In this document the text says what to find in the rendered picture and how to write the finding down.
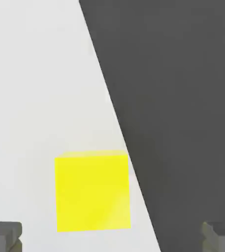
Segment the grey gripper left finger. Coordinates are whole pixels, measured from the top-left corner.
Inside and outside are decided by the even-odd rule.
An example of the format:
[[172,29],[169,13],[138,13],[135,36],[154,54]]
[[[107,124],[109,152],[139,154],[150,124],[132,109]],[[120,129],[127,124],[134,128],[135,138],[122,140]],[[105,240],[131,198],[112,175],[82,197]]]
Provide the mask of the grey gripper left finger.
[[23,252],[21,235],[20,222],[0,221],[0,252]]

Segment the small yellow cube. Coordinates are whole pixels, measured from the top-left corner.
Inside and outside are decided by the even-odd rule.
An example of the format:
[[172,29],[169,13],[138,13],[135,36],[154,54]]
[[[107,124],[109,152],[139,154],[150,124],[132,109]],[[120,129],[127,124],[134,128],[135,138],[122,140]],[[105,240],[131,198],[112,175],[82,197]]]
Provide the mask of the small yellow cube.
[[57,231],[129,229],[129,159],[124,151],[55,158]]

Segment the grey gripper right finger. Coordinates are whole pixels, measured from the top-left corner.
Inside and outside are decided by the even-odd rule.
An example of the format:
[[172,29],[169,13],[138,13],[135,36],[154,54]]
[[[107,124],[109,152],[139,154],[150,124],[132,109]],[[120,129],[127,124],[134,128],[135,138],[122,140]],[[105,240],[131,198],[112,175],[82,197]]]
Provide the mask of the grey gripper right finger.
[[225,252],[225,222],[204,222],[202,252]]

